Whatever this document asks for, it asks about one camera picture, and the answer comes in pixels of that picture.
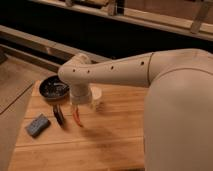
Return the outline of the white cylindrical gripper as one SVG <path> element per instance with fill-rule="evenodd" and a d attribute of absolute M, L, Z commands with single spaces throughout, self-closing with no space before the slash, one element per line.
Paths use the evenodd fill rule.
<path fill-rule="evenodd" d="M 74 105 L 87 104 L 92 99 L 92 92 L 88 84 L 77 84 L 70 87 L 70 101 Z"/>

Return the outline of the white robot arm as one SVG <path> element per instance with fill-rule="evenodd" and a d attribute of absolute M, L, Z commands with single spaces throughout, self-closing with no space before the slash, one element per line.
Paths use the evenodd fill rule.
<path fill-rule="evenodd" d="M 156 51 L 93 64 L 77 54 L 58 70 L 74 104 L 91 101 L 91 83 L 148 89 L 145 171 L 213 171 L 213 54 Z"/>

